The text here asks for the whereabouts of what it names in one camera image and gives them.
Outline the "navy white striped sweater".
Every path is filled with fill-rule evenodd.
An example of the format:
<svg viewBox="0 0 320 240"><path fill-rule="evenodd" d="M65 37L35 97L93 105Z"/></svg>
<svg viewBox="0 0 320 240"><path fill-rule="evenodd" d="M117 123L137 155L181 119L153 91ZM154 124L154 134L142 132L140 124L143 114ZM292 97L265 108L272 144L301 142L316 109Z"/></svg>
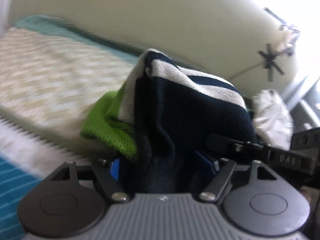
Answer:
<svg viewBox="0 0 320 240"><path fill-rule="evenodd" d="M177 66L148 50L136 66L133 127L137 156L120 166L132 193L201 192L225 149L216 138L256 142L238 90L219 77Z"/></svg>

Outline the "teal quilted blanket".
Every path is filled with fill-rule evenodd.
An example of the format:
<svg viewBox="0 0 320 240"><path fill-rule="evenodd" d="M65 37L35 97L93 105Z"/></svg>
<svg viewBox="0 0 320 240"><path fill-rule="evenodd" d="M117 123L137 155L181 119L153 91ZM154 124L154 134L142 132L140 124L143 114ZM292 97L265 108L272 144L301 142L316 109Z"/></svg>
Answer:
<svg viewBox="0 0 320 240"><path fill-rule="evenodd" d="M46 15L27 16L13 24L15 28L33 30L47 36L61 36L78 42L93 45L109 51L129 63L136 64L143 50L127 44L99 37L76 24L58 17Z"/></svg>

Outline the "green knitted garment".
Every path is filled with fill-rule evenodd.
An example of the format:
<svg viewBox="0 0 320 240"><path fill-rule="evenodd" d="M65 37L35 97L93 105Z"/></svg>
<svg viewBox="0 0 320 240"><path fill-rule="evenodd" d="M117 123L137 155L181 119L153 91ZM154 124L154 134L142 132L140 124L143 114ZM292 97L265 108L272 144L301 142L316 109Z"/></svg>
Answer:
<svg viewBox="0 0 320 240"><path fill-rule="evenodd" d="M132 159L137 154L134 127L119 117L124 94L125 86L118 91L105 93L89 111L80 135L87 139L99 140Z"/></svg>

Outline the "sliding window frame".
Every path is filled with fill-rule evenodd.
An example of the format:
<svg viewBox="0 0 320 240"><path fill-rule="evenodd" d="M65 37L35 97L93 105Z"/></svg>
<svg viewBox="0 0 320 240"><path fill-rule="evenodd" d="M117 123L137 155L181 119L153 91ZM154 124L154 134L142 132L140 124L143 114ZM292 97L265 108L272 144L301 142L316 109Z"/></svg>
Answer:
<svg viewBox="0 0 320 240"><path fill-rule="evenodd" d="M282 91L295 133L319 127L319 73L296 75Z"/></svg>

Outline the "white folded garment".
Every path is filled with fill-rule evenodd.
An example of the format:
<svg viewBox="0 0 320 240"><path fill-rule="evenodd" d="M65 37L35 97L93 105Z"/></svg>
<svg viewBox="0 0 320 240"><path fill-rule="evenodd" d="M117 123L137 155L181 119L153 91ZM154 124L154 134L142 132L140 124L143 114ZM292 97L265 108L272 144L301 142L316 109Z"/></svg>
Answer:
<svg viewBox="0 0 320 240"><path fill-rule="evenodd" d="M253 96L253 126L262 142L289 150L293 135L293 119L279 93L263 89Z"/></svg>

